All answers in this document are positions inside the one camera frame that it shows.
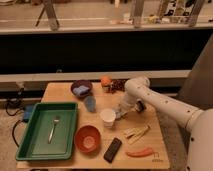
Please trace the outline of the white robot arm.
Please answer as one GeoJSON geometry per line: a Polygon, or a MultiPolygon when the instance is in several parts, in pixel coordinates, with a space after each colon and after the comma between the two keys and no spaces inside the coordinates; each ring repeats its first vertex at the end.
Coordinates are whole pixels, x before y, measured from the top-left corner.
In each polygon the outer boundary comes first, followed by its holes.
{"type": "Polygon", "coordinates": [[[129,79],[119,108],[126,114],[142,100],[191,133],[186,171],[213,171],[213,109],[202,110],[149,88],[147,77],[129,79]]]}

